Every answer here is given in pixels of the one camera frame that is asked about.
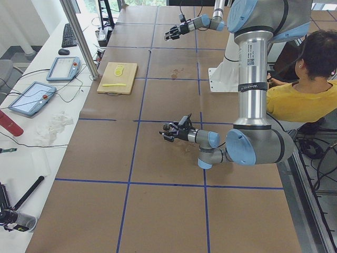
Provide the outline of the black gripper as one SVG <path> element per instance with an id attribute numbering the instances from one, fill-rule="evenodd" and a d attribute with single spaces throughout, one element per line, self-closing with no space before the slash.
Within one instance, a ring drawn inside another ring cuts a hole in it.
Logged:
<path id="1" fill-rule="evenodd" d="M 179 26 L 173 26 L 165 33 L 167 35 L 167 40 L 177 40 L 180 35 L 184 35 L 190 32 L 188 22 L 183 22 Z"/>
<path id="2" fill-rule="evenodd" d="M 173 142 L 175 138 L 180 140 L 195 143 L 197 129 L 191 121 L 180 121 L 163 124 L 162 131 L 159 134 L 163 135 L 164 140 Z"/>

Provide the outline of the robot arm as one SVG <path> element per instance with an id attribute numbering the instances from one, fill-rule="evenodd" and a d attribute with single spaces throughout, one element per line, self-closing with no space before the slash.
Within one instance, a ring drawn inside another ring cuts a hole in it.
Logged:
<path id="1" fill-rule="evenodd" d="M 266 116 L 267 48 L 304 36 L 310 26 L 311 1 L 216 1 L 213 17 L 201 15 L 165 33 L 165 40 L 199 28 L 227 28 L 238 45 L 239 117 L 224 143 L 212 131 L 196 129 L 189 116 L 163 126 L 166 141 L 181 139 L 199 145 L 198 165 L 210 169 L 222 162 L 244 166 L 279 163 L 294 149 L 291 137 Z"/>
<path id="2" fill-rule="evenodd" d="M 223 21 L 224 8 L 226 6 L 230 7 L 233 2 L 234 1 L 215 1 L 213 16 L 211 18 L 209 18 L 207 14 L 199 14 L 193 19 L 186 19 L 180 7 L 179 19 L 181 23 L 171 27 L 170 30 L 164 34 L 164 40 L 176 40 L 179 39 L 181 35 L 202 28 L 204 31 L 222 31 L 225 27 L 225 22 Z"/>

